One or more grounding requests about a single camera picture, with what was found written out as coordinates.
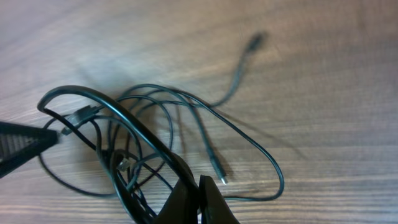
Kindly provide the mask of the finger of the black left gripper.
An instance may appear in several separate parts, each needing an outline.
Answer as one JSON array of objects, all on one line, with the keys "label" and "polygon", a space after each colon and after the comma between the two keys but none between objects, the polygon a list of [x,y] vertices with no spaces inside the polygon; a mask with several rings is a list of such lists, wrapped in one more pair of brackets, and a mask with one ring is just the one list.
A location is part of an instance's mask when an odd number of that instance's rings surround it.
[{"label": "finger of the black left gripper", "polygon": [[58,142],[54,130],[1,121],[1,178]]}]

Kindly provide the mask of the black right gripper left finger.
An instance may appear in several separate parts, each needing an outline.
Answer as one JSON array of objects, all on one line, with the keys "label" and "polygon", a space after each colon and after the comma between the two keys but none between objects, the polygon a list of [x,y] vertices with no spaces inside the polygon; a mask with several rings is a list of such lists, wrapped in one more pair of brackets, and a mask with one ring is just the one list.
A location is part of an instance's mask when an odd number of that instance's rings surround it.
[{"label": "black right gripper left finger", "polygon": [[179,179],[153,224],[197,224],[197,196]]}]

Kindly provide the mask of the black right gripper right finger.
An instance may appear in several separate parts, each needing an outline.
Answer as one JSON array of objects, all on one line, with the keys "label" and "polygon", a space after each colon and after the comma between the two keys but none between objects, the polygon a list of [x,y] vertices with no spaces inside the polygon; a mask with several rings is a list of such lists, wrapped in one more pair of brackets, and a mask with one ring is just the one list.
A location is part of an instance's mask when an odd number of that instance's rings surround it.
[{"label": "black right gripper right finger", "polygon": [[199,189],[202,224],[239,224],[210,176],[200,176]]}]

